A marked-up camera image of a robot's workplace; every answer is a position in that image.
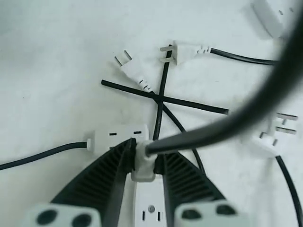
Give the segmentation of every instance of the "cord strain relief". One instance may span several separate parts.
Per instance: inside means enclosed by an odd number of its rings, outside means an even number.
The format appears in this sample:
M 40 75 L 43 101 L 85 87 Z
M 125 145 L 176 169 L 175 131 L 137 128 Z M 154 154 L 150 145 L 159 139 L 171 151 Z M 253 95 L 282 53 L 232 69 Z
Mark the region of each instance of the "cord strain relief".
M 152 88 L 147 84 L 146 80 L 144 80 L 144 79 L 142 79 L 141 81 L 139 81 L 138 85 L 145 92 L 149 93 L 149 92 L 152 91 Z
M 201 46 L 201 49 L 198 51 L 198 54 L 205 54 L 205 53 L 210 53 L 210 46 Z

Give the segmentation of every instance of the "ribbed black plastic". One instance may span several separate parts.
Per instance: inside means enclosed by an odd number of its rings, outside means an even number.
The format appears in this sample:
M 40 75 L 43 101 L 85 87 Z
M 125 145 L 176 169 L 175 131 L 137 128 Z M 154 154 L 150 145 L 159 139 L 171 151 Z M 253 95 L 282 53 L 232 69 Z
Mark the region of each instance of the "ribbed black plastic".
M 136 140 L 127 140 L 98 158 L 76 176 L 52 203 L 96 208 L 102 225 L 116 227 L 126 175 L 134 168 Z
M 225 199 L 206 175 L 181 154 L 163 155 L 156 164 L 163 165 L 157 169 L 163 171 L 168 227 L 174 226 L 175 209 L 182 203 Z

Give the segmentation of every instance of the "white surface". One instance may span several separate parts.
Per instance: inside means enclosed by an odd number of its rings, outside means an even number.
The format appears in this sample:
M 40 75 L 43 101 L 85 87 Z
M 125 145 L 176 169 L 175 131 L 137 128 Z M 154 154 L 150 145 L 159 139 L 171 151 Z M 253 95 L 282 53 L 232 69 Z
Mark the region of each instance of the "white surface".
M 229 206 L 236 211 L 236 215 L 220 215 L 217 214 L 217 207 L 220 205 Z M 182 218 L 182 214 L 186 210 L 195 210 L 201 215 L 197 219 Z M 193 202 L 185 203 L 177 207 L 175 211 L 175 227 L 252 227 L 247 215 L 241 213 L 229 201 L 213 201 L 213 202 Z
M 81 214 L 90 215 L 90 227 L 102 227 L 100 214 L 95 208 L 59 205 L 52 203 L 37 204 L 29 210 L 26 210 L 24 217 L 20 221 L 20 224 L 18 226 L 41 227 L 41 225 L 37 223 L 37 218 L 41 213 L 47 210 L 55 210 L 57 212 L 55 219 L 53 220 L 53 222 L 47 225 L 48 227 L 72 226 L 74 218 Z
M 114 56 L 139 55 L 147 81 L 159 88 L 165 56 L 159 48 L 185 40 L 246 56 L 277 59 L 279 44 L 265 39 L 248 0 L 0 1 L 0 160 L 29 156 L 74 141 L 96 128 L 145 123 L 156 116 L 152 100 L 99 85 L 107 79 L 136 87 Z M 266 79 L 271 67 L 204 55 L 169 69 L 165 94 L 235 109 Z M 302 117 L 302 92 L 281 109 Z M 167 104 L 189 130 L 224 117 Z M 163 116 L 160 136 L 178 133 Z M 303 141 L 289 145 L 284 161 L 303 198 Z M 290 193 L 275 161 L 254 158 L 238 139 L 198 150 L 220 191 L 259 227 L 296 226 Z M 192 153 L 184 155 L 194 160 Z M 0 226 L 16 226 L 24 211 L 50 201 L 92 157 L 69 150 L 0 171 Z M 124 201 L 132 203 L 133 184 Z M 123 204 L 120 226 L 132 210 Z
M 162 175 L 156 175 L 155 180 L 150 183 L 137 183 L 134 192 L 134 227 L 166 227 Z M 148 211 L 151 205 L 155 207 L 154 212 Z

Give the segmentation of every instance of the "electrical outlet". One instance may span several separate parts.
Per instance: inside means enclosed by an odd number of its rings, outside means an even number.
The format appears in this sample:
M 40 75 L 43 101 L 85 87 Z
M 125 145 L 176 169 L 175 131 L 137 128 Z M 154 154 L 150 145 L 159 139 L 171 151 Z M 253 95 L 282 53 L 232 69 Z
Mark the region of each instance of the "electrical outlet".
M 134 227 L 166 227 L 165 198 L 162 175 L 153 182 L 136 183 Z
M 135 138 L 137 142 L 149 140 L 147 125 L 112 125 L 107 129 L 96 130 L 89 147 L 95 154 L 102 155 L 104 152 L 130 138 Z

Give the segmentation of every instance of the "two-prong plug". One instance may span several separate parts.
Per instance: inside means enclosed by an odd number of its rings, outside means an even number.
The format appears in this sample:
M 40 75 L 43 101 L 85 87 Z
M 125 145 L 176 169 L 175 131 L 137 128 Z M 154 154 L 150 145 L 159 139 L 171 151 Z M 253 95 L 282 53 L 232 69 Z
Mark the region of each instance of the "two-prong plug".
M 199 44 L 188 44 L 180 41 L 173 41 L 172 46 L 162 47 L 160 51 L 172 51 L 170 58 L 162 58 L 161 62 L 175 62 L 177 65 L 193 59 L 197 55 L 210 53 L 209 46 L 202 46 Z
M 137 83 L 139 87 L 145 92 L 151 92 L 151 87 L 147 84 L 147 81 L 144 79 L 144 71 L 142 67 L 142 63 L 139 58 L 132 58 L 130 54 L 124 50 L 125 55 L 128 58 L 128 62 L 122 64 L 121 61 L 115 56 L 116 61 L 119 66 L 121 66 L 121 70 L 125 73 L 125 75 Z

